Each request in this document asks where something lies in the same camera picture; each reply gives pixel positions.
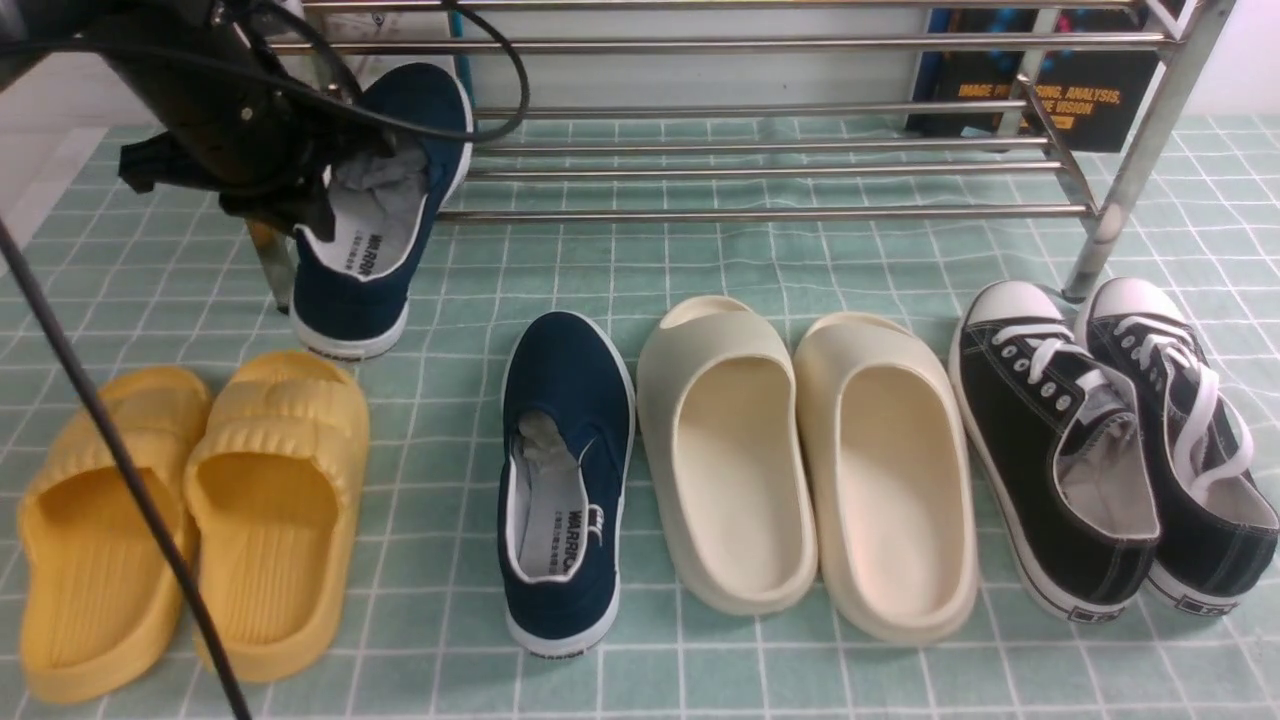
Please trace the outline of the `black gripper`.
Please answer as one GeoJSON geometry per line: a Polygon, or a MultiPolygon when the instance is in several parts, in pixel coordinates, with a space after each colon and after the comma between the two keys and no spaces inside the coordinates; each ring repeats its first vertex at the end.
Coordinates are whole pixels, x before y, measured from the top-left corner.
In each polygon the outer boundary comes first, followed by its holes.
{"type": "Polygon", "coordinates": [[[396,146],[293,78],[262,41],[138,40],[119,51],[118,73],[164,128],[122,152],[133,191],[206,190],[229,215],[276,231],[307,225],[329,240],[326,172],[396,146]]]}

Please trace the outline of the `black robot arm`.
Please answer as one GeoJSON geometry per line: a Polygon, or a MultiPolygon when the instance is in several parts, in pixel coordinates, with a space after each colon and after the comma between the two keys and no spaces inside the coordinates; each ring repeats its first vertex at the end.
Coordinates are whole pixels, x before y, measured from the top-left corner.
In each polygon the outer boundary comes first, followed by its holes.
{"type": "Polygon", "coordinates": [[[233,217],[335,234],[326,178],[390,136],[288,72],[255,20],[268,1],[5,1],[3,64],[54,53],[100,58],[163,126],[122,151],[134,192],[216,193],[233,217]]]}

